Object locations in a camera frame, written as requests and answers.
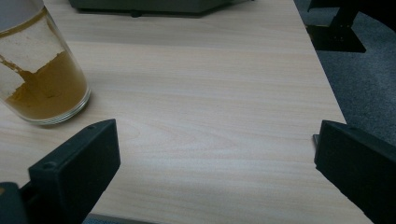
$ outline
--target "black metal base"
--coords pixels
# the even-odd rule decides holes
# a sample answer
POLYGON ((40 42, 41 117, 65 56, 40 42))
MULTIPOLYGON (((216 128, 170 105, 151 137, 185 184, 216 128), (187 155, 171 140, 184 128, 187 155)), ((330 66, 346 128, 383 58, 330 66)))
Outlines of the black metal base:
POLYGON ((366 48, 351 28, 335 30, 329 26, 307 25, 306 31, 316 50, 364 53, 366 48))

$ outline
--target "wooden table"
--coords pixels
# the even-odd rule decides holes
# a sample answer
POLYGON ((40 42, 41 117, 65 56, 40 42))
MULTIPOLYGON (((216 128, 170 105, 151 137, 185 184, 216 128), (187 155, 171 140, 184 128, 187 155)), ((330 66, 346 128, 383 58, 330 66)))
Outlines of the wooden table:
POLYGON ((92 87, 37 127, 0 105, 1 181, 83 127, 116 119, 121 168, 93 214, 158 223, 370 223, 314 164, 312 134, 344 122, 292 0, 203 16, 80 14, 45 4, 92 87))

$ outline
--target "jar lid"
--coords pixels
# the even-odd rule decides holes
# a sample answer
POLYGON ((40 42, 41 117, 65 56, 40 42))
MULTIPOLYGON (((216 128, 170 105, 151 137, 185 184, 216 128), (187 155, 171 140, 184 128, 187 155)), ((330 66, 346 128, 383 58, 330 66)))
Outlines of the jar lid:
POLYGON ((0 32, 29 21, 44 7, 42 0, 2 0, 0 32))

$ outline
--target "table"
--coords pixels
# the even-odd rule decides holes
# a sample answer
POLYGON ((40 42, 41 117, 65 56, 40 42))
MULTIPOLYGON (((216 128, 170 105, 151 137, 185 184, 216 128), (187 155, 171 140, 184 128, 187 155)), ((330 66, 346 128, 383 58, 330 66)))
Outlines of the table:
POLYGON ((74 118, 37 127, 0 105, 1 181, 116 119, 121 167, 92 213, 157 223, 370 223, 315 169, 312 134, 345 122, 291 0, 201 18, 77 13, 45 4, 92 88, 74 118))

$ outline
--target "brown powder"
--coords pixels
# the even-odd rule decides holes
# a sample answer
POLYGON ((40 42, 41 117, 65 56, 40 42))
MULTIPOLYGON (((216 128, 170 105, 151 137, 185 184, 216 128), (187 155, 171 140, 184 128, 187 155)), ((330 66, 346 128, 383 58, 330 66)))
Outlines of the brown powder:
POLYGON ((63 51, 31 73, 3 58, 2 63, 24 80, 6 103, 27 119, 50 119, 73 109, 84 97, 86 80, 70 55, 63 51))

